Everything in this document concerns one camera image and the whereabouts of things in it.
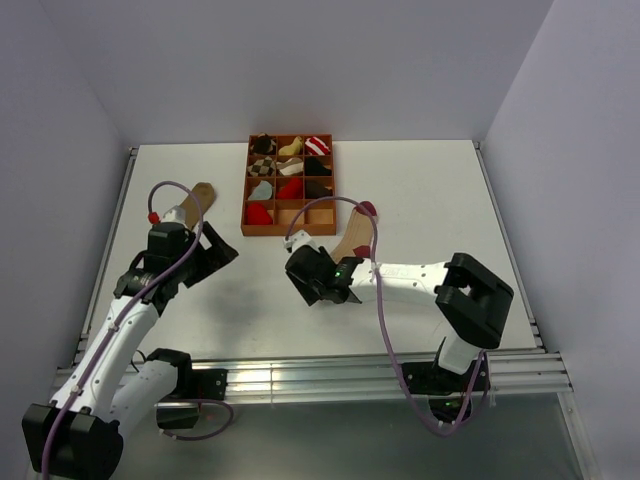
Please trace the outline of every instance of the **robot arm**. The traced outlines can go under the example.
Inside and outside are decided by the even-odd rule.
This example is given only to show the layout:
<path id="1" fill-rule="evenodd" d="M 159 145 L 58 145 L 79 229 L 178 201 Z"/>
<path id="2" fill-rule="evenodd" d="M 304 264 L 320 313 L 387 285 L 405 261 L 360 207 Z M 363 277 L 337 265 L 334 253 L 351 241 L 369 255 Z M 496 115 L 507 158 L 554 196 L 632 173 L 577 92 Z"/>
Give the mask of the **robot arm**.
<path id="1" fill-rule="evenodd" d="M 308 305 L 318 300 L 362 303 L 376 299 L 371 260 L 345 257 L 339 264 L 304 231 L 285 241 L 288 277 Z M 435 304 L 451 326 L 434 369 L 432 391 L 440 392 L 438 370 L 462 378 L 481 350 L 498 348 L 513 290 L 472 256 L 456 253 L 431 265 L 378 263 L 384 300 Z"/>
<path id="2" fill-rule="evenodd" d="M 138 345 L 178 293 L 179 285 L 195 285 L 238 255 L 211 225 L 203 223 L 202 235 L 211 247 L 205 250 L 197 244 L 191 256 L 143 294 L 117 326 L 114 320 L 131 299 L 177 265 L 192 247 L 196 235 L 186 227 L 184 217 L 184 210 L 174 207 L 162 222 L 153 225 L 147 249 L 134 258 L 118 280 L 105 322 L 74 373 L 48 405 L 32 404 L 25 413 L 22 427 L 34 470 L 42 469 L 45 441 L 54 419 L 61 414 L 61 406 L 74 396 L 55 432 L 49 471 L 69 478 L 96 479 L 109 478 L 115 471 L 124 442 L 154 404 L 168 395 L 197 397 L 192 392 L 190 356 L 166 349 L 151 353 L 140 372 L 116 393 Z M 107 347 L 99 354 L 98 345 L 107 338 Z M 78 378 L 88 372 L 78 394 Z"/>

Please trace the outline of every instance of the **wooden compartment organizer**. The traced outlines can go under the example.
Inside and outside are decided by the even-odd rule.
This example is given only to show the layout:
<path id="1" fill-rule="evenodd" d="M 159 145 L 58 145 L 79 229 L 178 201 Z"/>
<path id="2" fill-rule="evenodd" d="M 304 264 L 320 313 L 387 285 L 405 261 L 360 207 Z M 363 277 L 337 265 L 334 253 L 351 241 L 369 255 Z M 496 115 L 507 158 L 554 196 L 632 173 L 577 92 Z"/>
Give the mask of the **wooden compartment organizer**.
<path id="1" fill-rule="evenodd" d="M 290 145 L 296 137 L 302 137 L 303 147 L 302 152 L 299 155 L 278 155 L 280 148 Z M 318 137 L 329 147 L 329 155 L 315 155 L 312 152 L 307 151 L 307 147 L 304 145 L 309 137 Z M 273 155 L 255 155 L 251 152 L 251 146 L 253 142 L 258 138 L 258 135 L 251 135 L 249 137 L 249 144 L 247 147 L 247 159 L 244 170 L 244 195 L 242 201 L 242 221 L 241 228 L 242 234 L 245 236 L 284 236 L 287 233 L 289 224 L 296 213 L 307 203 L 312 201 L 312 198 L 307 196 L 307 182 L 315 182 L 324 188 L 331 191 L 333 195 L 336 194 L 335 187 L 335 164 L 333 159 L 333 142 L 331 135 L 272 135 L 271 138 L 276 139 L 276 153 Z M 250 165 L 253 165 L 257 160 L 270 157 L 276 162 L 276 165 L 280 162 L 285 162 L 290 158 L 298 157 L 304 162 L 308 157 L 315 157 L 319 162 L 327 169 L 331 170 L 331 174 L 327 176 L 313 176 L 307 175 L 306 167 L 303 171 L 297 175 L 284 176 L 281 175 L 277 169 L 270 175 L 251 176 L 247 171 Z M 295 177 L 300 178 L 303 184 L 303 194 L 301 199 L 293 200 L 279 200 L 276 199 L 276 193 L 284 188 Z M 266 181 L 273 187 L 273 194 L 270 200 L 249 200 L 249 196 L 260 184 L 260 182 Z M 247 224 L 247 207 L 252 203 L 258 203 L 264 206 L 273 219 L 272 225 L 249 225 Z M 334 200 L 327 200 L 318 205 L 311 207 L 296 221 L 293 232 L 300 229 L 304 229 L 310 235 L 335 235 L 336 234 L 336 204 Z"/>

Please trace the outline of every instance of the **red fabric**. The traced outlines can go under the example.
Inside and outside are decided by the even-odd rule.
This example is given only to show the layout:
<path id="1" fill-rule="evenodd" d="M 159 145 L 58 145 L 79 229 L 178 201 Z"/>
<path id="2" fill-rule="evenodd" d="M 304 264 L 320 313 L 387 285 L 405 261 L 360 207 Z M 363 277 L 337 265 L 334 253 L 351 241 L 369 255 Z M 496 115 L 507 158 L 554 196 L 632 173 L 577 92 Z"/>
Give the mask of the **red fabric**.
<path id="1" fill-rule="evenodd" d="M 369 245 L 360 245 L 353 249 L 353 254 L 360 258 L 371 258 L 371 247 Z"/>
<path id="2" fill-rule="evenodd" d="M 264 206 L 250 203 L 247 207 L 247 225 L 273 225 L 273 219 Z"/>
<path id="3" fill-rule="evenodd" d="M 307 139 L 307 143 L 311 143 L 317 148 L 317 150 L 312 149 L 316 155 L 329 155 L 329 148 L 318 137 L 311 137 Z"/>
<path id="4" fill-rule="evenodd" d="M 299 177 L 291 179 L 287 185 L 276 193 L 278 200 L 293 200 L 302 198 L 302 180 Z"/>

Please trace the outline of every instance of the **white tabletop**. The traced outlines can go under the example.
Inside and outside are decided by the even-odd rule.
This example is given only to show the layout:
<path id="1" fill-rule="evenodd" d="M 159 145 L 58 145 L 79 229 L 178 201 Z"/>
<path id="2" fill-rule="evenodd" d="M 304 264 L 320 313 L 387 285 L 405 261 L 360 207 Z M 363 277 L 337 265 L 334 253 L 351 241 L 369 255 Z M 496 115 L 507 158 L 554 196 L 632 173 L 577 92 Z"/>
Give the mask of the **white tabletop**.
<path id="1" fill-rule="evenodd" d="M 240 253 L 230 265 L 173 299 L 141 344 L 194 359 L 265 359 L 384 353 L 375 305 L 307 307 L 284 273 L 279 237 L 240 231 L 246 144 L 153 145 L 138 152 L 104 281 L 91 339 L 113 298 L 116 280 L 146 246 L 147 195 L 159 181 L 210 182 L 216 200 L 205 215 Z M 509 283 L 516 295 L 501 349 L 535 348 L 482 170 L 470 141 L 335 142 L 336 191 L 369 200 L 379 215 L 378 260 L 434 263 L 467 252 Z M 161 214 L 184 195 L 171 187 L 154 200 Z M 318 237 L 329 251 L 344 233 L 351 207 L 338 205 L 338 236 Z M 398 352 L 433 352 L 446 330 L 435 307 L 392 304 L 386 318 Z"/>

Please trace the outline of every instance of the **checkered fabric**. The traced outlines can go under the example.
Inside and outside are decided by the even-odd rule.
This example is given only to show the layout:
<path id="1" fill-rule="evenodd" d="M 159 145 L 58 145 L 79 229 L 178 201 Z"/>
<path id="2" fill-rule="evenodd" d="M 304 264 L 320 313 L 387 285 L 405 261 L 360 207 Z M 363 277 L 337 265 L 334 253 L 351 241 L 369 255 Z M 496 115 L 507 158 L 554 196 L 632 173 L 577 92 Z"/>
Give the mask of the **checkered fabric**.
<path id="1" fill-rule="evenodd" d="M 271 157 L 260 158 L 247 167 L 252 177 L 270 177 L 276 171 L 276 162 Z"/>

